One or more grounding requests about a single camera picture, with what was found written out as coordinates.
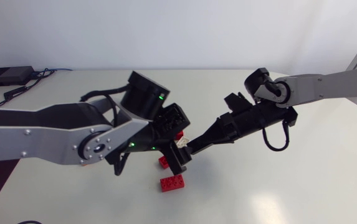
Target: black cable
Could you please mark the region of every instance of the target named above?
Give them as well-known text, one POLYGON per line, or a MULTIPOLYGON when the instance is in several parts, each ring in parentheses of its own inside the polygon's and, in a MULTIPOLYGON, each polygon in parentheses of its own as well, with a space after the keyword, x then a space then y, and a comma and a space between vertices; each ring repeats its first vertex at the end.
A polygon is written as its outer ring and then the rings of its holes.
POLYGON ((129 155, 130 155, 130 152, 124 153, 124 155, 121 157, 121 160, 119 158, 119 160, 113 165, 115 168, 115 175, 118 176, 121 174, 129 155))
POLYGON ((34 220, 30 220, 30 221, 24 221, 24 222, 20 222, 18 224, 41 224, 41 222, 37 222, 34 220))
POLYGON ((112 100, 112 98, 109 95, 104 95, 104 97, 106 97, 106 99, 108 99, 108 101, 112 105, 112 109, 113 109, 113 127, 117 127, 118 123, 117 123, 116 103, 112 100))
POLYGON ((0 102, 0 106, 5 105, 7 102, 11 101, 12 99, 14 99, 14 98, 16 98, 16 97, 22 95, 23 93, 29 91, 31 88, 33 88, 34 86, 36 86, 44 77, 49 77, 50 75, 52 75, 52 74, 55 73, 55 72, 56 72, 56 70, 49 70, 48 68, 44 69, 43 71, 41 71, 41 76, 38 77, 38 78, 36 78, 36 81, 35 81, 32 85, 27 86, 27 88, 26 88, 24 91, 22 91, 22 92, 20 92, 20 93, 17 93, 16 95, 13 95, 13 96, 11 96, 10 98, 1 101, 1 102, 0 102))
POLYGON ((283 151, 285 150, 288 146, 289 146, 289 125, 287 124, 286 121, 282 121, 282 126, 283 126, 283 131, 285 133, 285 136, 286 136, 286 143, 285 145, 280 148, 280 149, 277 149, 276 147, 273 147, 270 145, 270 143, 268 142, 268 139, 267 139, 267 132, 265 131, 265 128, 263 128, 263 138, 264 138, 264 143, 267 145, 267 147, 275 152, 280 152, 280 151, 283 151))
POLYGON ((127 91, 129 89, 129 85, 120 87, 120 88, 116 88, 116 89, 112 89, 112 90, 95 90, 95 91, 91 91, 89 93, 87 93, 86 95, 81 97, 80 102, 85 102, 87 101, 89 98, 92 98, 94 96, 105 96, 105 95, 112 95, 112 94, 116 94, 116 93, 122 93, 124 91, 127 91))

